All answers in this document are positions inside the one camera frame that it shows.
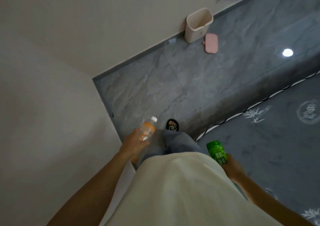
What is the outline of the person's right hand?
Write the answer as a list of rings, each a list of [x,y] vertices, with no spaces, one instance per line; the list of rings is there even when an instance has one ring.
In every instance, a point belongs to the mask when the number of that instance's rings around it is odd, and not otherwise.
[[[231,181],[239,182],[246,177],[242,165],[231,154],[226,154],[226,163],[222,165],[223,170]]]

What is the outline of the person's left hand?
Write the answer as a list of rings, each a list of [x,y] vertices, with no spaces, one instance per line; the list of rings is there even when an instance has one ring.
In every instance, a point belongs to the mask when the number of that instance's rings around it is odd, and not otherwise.
[[[131,160],[134,152],[142,150],[150,144],[149,140],[141,141],[140,139],[134,139],[133,131],[128,135],[120,148],[119,154],[123,161],[128,162]]]

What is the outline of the orange drink bottle white cap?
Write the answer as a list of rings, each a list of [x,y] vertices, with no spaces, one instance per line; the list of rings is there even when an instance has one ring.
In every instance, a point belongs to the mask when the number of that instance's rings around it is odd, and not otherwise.
[[[146,140],[149,140],[156,128],[156,122],[157,122],[157,118],[152,116],[150,119],[148,119],[147,121],[145,121],[141,128],[140,128],[140,132],[139,132],[139,139],[141,141],[146,141]],[[140,151],[137,151],[137,152],[134,152],[132,158],[131,158],[131,163],[134,164],[134,165],[137,165],[138,164],[138,161],[139,161],[139,157],[140,157],[140,154],[144,152],[144,150],[146,149],[146,147],[144,147],[142,150]]]

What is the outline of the green drink bottle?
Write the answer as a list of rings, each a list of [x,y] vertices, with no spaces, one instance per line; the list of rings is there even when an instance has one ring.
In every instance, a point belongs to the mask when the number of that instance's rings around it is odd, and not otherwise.
[[[206,144],[209,155],[219,165],[222,165],[222,158],[226,154],[220,141],[215,140]]]

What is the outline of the person's right forearm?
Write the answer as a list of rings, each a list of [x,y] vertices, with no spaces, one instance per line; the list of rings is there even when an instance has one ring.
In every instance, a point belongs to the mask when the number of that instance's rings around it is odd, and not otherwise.
[[[285,207],[265,192],[257,183],[244,173],[237,173],[230,178],[237,183],[249,201],[262,209],[283,226],[314,226],[301,215]]]

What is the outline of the person's left forearm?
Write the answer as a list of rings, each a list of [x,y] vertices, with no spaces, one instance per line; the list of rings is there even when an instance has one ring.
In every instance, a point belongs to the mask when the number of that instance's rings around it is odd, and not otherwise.
[[[59,209],[47,226],[99,226],[131,157],[132,152],[120,150],[116,153]]]

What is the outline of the black sandal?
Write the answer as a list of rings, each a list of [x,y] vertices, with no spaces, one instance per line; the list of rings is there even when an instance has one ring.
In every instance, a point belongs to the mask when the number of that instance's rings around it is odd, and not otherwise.
[[[166,130],[169,131],[179,131],[179,124],[175,119],[169,119],[166,123]]]

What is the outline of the grey jeans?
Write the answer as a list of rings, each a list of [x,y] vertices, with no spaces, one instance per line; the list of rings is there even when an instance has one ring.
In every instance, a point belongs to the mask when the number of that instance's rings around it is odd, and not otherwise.
[[[128,194],[134,200],[172,203],[237,201],[242,195],[222,167],[184,132],[158,130],[140,154]]]

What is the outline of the grey mattress with bamboo print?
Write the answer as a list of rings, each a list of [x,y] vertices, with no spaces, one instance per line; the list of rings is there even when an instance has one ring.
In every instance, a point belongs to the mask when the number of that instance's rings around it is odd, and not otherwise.
[[[269,195],[320,226],[320,71],[197,138],[220,141]]]

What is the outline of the white shirt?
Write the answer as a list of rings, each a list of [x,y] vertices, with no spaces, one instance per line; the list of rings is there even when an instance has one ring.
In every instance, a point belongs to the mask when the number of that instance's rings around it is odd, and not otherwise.
[[[104,226],[282,226],[198,152],[153,156],[136,171]]]

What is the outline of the pink bin lid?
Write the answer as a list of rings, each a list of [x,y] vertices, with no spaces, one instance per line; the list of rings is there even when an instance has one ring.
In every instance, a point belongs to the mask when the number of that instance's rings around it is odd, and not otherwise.
[[[203,41],[204,51],[208,54],[216,54],[218,52],[218,36],[214,33],[206,33]]]

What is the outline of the white waste bin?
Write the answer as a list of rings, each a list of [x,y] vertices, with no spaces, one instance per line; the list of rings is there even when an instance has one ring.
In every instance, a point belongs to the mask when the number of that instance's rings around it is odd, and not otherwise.
[[[208,8],[202,8],[186,17],[185,40],[192,43],[205,36],[214,17]]]

